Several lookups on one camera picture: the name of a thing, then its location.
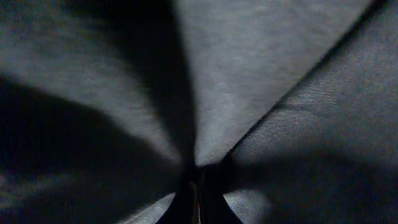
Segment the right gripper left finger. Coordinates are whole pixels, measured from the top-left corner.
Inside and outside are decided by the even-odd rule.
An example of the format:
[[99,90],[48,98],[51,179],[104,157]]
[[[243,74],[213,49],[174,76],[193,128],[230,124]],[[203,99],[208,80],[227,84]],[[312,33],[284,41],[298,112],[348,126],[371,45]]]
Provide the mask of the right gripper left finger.
[[197,184],[183,184],[172,203],[156,224],[198,224],[199,203]]

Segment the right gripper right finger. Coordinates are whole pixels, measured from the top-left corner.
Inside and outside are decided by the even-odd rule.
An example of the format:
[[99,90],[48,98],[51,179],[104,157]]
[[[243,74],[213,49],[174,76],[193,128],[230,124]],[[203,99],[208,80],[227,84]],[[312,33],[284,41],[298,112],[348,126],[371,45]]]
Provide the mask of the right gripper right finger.
[[200,176],[198,206],[201,224],[243,224],[227,204],[216,177]]

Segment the navy blue shorts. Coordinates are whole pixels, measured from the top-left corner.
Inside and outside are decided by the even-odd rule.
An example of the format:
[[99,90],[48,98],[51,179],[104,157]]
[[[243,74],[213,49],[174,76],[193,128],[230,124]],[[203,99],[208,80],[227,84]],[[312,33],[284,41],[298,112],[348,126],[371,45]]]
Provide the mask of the navy blue shorts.
[[1,222],[397,222],[396,1],[2,1]]

